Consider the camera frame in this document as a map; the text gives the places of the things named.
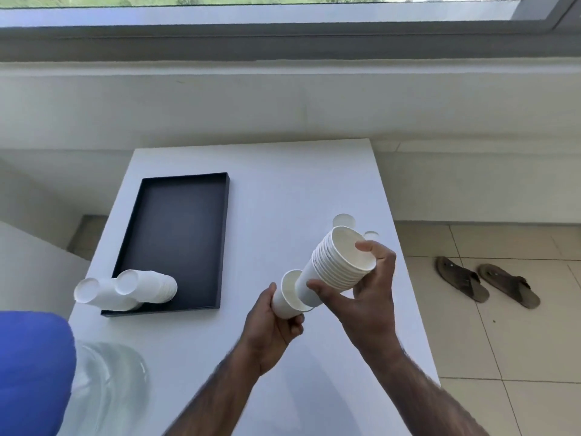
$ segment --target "black tray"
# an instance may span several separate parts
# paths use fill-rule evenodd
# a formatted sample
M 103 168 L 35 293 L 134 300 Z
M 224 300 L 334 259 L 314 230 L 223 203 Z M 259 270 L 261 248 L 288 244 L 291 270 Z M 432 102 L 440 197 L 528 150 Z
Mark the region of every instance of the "black tray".
M 176 279 L 167 303 L 144 303 L 108 317 L 217 309 L 228 208 L 228 173 L 143 179 L 113 271 L 157 271 Z

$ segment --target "pair of sandals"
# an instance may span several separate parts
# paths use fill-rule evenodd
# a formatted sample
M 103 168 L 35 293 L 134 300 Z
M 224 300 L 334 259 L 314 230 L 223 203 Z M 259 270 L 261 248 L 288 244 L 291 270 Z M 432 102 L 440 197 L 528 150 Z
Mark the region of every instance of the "pair of sandals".
M 438 257 L 436 270 L 440 277 L 479 303 L 484 303 L 490 297 L 490 293 L 481 285 L 480 277 L 482 277 L 483 280 L 528 309 L 538 308 L 541 304 L 540 298 L 532 291 L 525 278 L 514 277 L 493 264 L 481 264 L 476 273 L 455 264 L 446 257 Z

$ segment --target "brown sandal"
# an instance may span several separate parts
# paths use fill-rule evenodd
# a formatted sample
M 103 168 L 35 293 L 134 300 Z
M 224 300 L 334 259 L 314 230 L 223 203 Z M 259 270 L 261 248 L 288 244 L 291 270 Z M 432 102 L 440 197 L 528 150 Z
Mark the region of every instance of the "brown sandal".
M 531 290 L 524 277 L 514 277 L 493 264 L 481 264 L 478 273 L 485 281 L 528 309 L 538 308 L 541 304 L 541 299 Z
M 490 297 L 490 293 L 480 284 L 476 272 L 463 268 L 446 257 L 436 259 L 436 270 L 440 277 L 474 301 L 484 303 Z

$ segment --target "vegetation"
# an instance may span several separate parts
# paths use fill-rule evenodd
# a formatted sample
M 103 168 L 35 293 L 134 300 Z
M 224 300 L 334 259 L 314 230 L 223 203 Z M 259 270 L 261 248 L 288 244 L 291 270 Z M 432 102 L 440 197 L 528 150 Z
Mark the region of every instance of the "vegetation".
M 105 6 L 193 6 L 259 5 L 295 3 L 378 3 L 388 0 L 0 0 L 0 8 L 11 7 L 105 7 Z

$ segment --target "forearm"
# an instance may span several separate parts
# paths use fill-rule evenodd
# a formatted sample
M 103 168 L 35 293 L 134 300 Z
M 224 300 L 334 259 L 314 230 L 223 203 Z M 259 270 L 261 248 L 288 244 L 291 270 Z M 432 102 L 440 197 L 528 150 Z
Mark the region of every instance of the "forearm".
M 367 358 L 413 436 L 488 436 L 445 390 L 403 352 Z
M 166 436 L 231 435 L 258 376 L 258 365 L 237 345 L 216 367 Z

